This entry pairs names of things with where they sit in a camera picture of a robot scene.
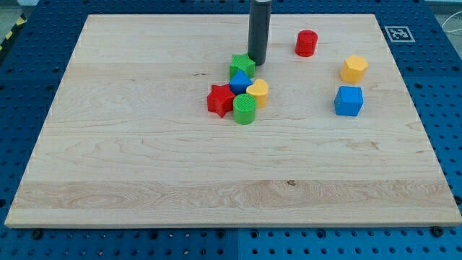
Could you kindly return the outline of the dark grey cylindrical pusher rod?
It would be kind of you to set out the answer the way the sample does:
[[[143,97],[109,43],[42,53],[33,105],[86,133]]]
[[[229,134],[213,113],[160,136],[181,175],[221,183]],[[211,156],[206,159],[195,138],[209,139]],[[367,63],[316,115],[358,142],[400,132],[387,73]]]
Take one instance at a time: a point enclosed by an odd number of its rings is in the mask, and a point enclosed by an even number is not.
[[[256,63],[263,65],[269,39],[272,0],[251,0],[248,27],[248,55]]]

